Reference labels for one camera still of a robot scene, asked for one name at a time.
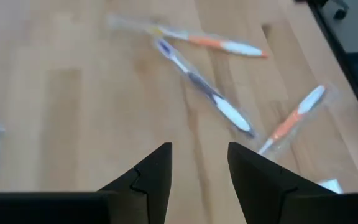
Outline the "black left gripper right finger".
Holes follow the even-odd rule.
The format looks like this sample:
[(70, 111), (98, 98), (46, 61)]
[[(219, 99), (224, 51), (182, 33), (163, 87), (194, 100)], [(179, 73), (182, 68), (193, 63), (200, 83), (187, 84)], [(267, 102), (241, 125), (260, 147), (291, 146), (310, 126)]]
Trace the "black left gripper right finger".
[(247, 224), (358, 224), (358, 193), (338, 194), (236, 142), (227, 159)]

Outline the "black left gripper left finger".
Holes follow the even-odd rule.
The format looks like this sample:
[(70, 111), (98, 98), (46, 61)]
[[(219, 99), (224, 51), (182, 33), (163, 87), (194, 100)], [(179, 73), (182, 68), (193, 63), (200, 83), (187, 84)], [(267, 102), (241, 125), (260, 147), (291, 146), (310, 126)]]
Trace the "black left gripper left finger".
[(164, 224), (172, 152), (162, 144), (94, 192), (0, 193), (0, 224)]

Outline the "purple toothbrush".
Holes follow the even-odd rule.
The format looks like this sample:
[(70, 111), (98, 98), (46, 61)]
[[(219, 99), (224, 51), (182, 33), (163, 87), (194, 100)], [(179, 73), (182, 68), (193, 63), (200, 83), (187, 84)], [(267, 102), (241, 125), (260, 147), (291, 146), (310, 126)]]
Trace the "purple toothbrush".
[(177, 49), (170, 45), (163, 38), (155, 39), (155, 46), (158, 51), (178, 67), (183, 75), (192, 82), (192, 84), (202, 92), (209, 101), (224, 115), (237, 129), (246, 133), (250, 138), (255, 137), (250, 122), (240, 111), (233, 106), (227, 98), (222, 96), (215, 88), (213, 88), (200, 74), (200, 72), (187, 61)]

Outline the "blue toothpaste tube white cap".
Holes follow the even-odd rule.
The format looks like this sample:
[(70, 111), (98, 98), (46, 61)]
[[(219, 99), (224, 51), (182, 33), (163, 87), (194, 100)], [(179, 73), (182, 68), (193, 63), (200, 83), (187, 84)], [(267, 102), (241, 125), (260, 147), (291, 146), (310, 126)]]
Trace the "blue toothpaste tube white cap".
[(318, 182), (318, 185), (324, 187), (325, 189), (331, 190), (337, 194), (343, 193), (342, 187), (340, 186), (337, 179), (323, 180), (321, 182)]

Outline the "orange wrapped toothbrush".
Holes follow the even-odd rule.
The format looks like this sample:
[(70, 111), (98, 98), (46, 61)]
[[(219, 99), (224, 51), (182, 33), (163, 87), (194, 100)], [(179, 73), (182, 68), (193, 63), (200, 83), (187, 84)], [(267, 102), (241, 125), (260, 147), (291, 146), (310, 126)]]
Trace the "orange wrapped toothbrush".
[(274, 129), (257, 153), (272, 161), (278, 159), (290, 148), (303, 124), (334, 101), (338, 93), (338, 88), (331, 83), (313, 88)]
[(212, 47), (227, 51), (231, 54), (245, 55), (247, 57), (266, 58), (268, 55), (263, 50), (244, 42), (225, 39), (213, 34), (197, 34), (186, 30), (174, 29), (150, 22), (139, 22), (123, 17), (108, 15), (108, 24), (111, 27), (125, 27), (154, 35), (156, 37), (169, 37), (184, 40), (193, 44)]

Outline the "black caster wheel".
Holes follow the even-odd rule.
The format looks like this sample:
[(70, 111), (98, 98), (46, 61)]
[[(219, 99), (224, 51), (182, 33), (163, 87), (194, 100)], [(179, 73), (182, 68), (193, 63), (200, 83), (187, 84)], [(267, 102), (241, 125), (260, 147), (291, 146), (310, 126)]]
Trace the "black caster wheel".
[(321, 7), (324, 7), (328, 2), (333, 2), (339, 7), (334, 14), (334, 20), (340, 21), (347, 16), (349, 6), (346, 2), (344, 2), (344, 0), (322, 0)]

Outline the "black aluminium table frame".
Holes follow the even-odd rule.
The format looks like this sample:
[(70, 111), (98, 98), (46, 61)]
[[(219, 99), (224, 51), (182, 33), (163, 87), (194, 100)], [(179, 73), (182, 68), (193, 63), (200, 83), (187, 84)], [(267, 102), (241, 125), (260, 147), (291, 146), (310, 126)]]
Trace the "black aluminium table frame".
[(358, 100), (358, 0), (344, 0), (349, 10), (340, 21), (333, 19), (339, 8), (333, 2), (321, 7), (322, 0), (294, 1), (309, 6)]

